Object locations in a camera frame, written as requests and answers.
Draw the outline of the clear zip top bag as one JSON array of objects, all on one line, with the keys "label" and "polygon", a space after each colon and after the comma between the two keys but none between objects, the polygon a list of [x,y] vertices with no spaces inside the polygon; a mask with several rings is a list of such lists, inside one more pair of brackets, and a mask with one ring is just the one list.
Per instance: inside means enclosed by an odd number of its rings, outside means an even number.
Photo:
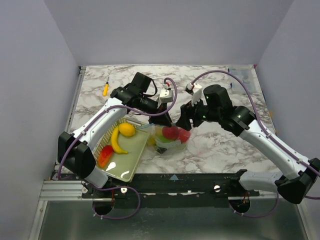
[{"label": "clear zip top bag", "polygon": [[175,124],[170,127],[146,124],[138,129],[149,134],[146,146],[159,155],[171,155],[184,151],[192,135],[191,130],[185,130]]}]

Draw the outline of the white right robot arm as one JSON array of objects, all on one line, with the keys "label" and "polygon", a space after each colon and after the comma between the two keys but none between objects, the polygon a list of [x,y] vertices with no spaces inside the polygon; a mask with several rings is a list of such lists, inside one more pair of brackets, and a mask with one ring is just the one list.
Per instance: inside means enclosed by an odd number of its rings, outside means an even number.
[{"label": "white right robot arm", "polygon": [[279,172],[240,171],[237,179],[230,183],[234,195],[266,191],[278,193],[292,204],[301,203],[318,178],[318,158],[308,159],[293,150],[247,107],[234,106],[224,87],[214,84],[202,88],[197,83],[189,83],[185,90],[192,98],[180,107],[178,127],[190,131],[203,122],[218,123],[225,131],[253,145],[279,169]]}]

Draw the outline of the red apple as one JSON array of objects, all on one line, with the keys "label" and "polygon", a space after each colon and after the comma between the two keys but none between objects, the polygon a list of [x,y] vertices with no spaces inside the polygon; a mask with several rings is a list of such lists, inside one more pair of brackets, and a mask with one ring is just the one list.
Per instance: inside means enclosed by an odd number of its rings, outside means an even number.
[{"label": "red apple", "polygon": [[179,129],[176,126],[164,126],[162,128],[162,135],[167,139],[176,140],[179,137]]}]

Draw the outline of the red pomegranate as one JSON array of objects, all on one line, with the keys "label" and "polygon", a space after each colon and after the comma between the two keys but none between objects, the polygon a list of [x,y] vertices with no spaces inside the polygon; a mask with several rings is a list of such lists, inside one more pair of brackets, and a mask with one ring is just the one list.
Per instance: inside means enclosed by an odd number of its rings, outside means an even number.
[{"label": "red pomegranate", "polygon": [[191,136],[191,133],[183,128],[178,129],[178,139],[180,140],[181,144],[186,143]]}]

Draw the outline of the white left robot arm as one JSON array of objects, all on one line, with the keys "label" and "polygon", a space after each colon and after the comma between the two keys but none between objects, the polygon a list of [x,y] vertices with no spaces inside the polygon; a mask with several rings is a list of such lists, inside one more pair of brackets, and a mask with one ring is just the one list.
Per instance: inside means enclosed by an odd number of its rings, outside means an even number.
[{"label": "white left robot arm", "polygon": [[111,185],[107,174],[97,167],[92,150],[106,131],[129,112],[148,116],[154,124],[172,124],[169,110],[177,97],[170,97],[170,105],[152,100],[146,94],[151,82],[150,77],[137,72],[130,83],[111,92],[104,106],[87,123],[73,133],[64,131],[58,137],[59,166],[92,184],[93,191],[101,198],[110,194]]}]

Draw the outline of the green starfruit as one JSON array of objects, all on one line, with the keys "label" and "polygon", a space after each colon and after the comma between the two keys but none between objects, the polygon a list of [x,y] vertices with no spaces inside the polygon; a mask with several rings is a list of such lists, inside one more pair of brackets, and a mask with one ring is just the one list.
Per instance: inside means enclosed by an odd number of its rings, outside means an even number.
[{"label": "green starfruit", "polygon": [[166,138],[166,137],[164,137],[163,135],[157,136],[157,139],[158,139],[160,142],[162,142],[162,143],[171,143],[171,142],[174,142],[174,141],[175,141],[175,140]]}]

